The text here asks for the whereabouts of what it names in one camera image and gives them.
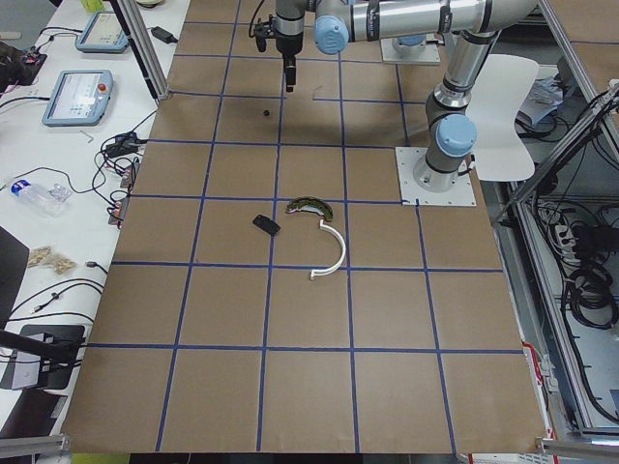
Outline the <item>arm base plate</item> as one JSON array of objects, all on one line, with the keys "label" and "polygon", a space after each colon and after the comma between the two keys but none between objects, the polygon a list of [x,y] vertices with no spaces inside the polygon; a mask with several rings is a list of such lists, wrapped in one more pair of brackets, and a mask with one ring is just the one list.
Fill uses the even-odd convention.
[{"label": "arm base plate", "polygon": [[400,199],[407,206],[475,207],[465,161],[453,173],[433,171],[425,147],[396,147]]},{"label": "arm base plate", "polygon": [[433,34],[407,36],[380,41],[382,61],[390,64],[438,66],[439,45]]}]

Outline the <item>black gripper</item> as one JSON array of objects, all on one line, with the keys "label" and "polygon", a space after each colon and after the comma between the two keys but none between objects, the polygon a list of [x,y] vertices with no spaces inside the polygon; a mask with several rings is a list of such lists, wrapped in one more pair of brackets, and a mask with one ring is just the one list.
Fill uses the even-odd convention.
[{"label": "black gripper", "polygon": [[304,34],[276,34],[276,47],[282,58],[285,92],[292,93],[296,85],[296,55],[302,51]]}]

